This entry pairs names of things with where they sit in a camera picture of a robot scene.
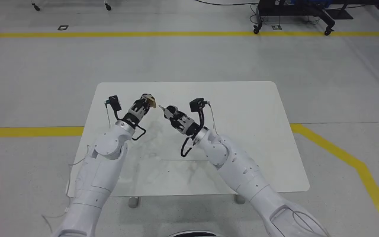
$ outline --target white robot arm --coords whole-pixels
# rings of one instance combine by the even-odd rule
[[[329,237],[322,225],[303,207],[281,197],[267,183],[255,161],[228,137],[214,134],[204,127],[203,108],[208,104],[203,98],[190,103],[191,111],[198,112],[200,125],[175,106],[163,109],[171,125],[191,138],[192,145],[204,150],[208,160],[216,167],[225,183],[245,198],[262,218],[266,231],[272,237]]]
[[[121,110],[121,106],[117,97],[110,97],[109,103],[118,119],[117,111]],[[155,99],[143,94],[109,132],[102,134],[92,144],[75,181],[75,198],[52,237],[95,236],[101,209],[117,183],[128,151],[126,141],[133,139],[138,123],[150,107],[155,108]]]

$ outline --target caster wheel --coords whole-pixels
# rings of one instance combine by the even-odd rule
[[[332,31],[333,31],[333,30],[328,26],[328,27],[326,27],[326,29],[325,29],[324,35],[328,36],[328,35],[331,34]]]

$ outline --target floor marking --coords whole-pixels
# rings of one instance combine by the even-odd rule
[[[0,127],[0,137],[74,137],[84,127]]]
[[[67,137],[81,136],[84,127],[0,127],[0,137]],[[361,178],[372,202],[379,212],[379,187],[370,174],[366,164],[319,136],[302,124],[291,124],[293,133],[299,133],[321,148],[337,156],[355,168]]]
[[[252,31],[150,31],[150,32],[26,32],[0,33],[0,38],[31,37],[167,37],[167,36],[323,36],[318,31],[261,31],[258,35]],[[330,36],[379,36],[379,31],[336,31]]]
[[[292,132],[303,135],[315,144],[330,152],[332,155],[337,156],[339,159],[341,159],[351,167],[355,168],[359,177],[361,177],[361,180],[368,194],[370,195],[372,202],[374,202],[374,205],[379,212],[379,187],[375,183],[374,178],[370,174],[370,170],[367,168],[364,162],[350,155],[346,151],[342,150],[333,143],[319,136],[318,134],[316,134],[315,132],[308,129],[302,124],[291,124],[291,129]]]

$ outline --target black cable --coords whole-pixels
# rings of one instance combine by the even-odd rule
[[[239,6],[239,5],[249,5],[249,4],[258,5],[258,3],[256,3],[256,2],[247,2],[247,3],[244,3],[244,4],[213,4],[211,2],[203,2],[203,1],[200,1],[200,0],[195,0],[195,1],[201,2],[201,3],[204,3],[204,4],[215,5],[215,6]]]
[[[199,113],[199,119],[200,119],[200,129],[202,129],[205,123],[204,112],[203,110],[201,110],[198,113]]]
[[[184,143],[183,143],[183,145],[182,145],[182,149],[180,150],[180,155],[181,155],[182,157],[186,157],[186,156],[188,155],[189,151],[192,150],[192,148],[189,148],[189,149],[183,154],[184,147],[185,147],[185,145],[187,144],[188,139],[190,139],[190,138],[188,137],[188,138],[185,139],[185,141],[184,141]]]
[[[117,111],[113,110],[113,113],[114,113],[114,117],[116,117],[117,120],[120,120],[120,119],[118,118]]]

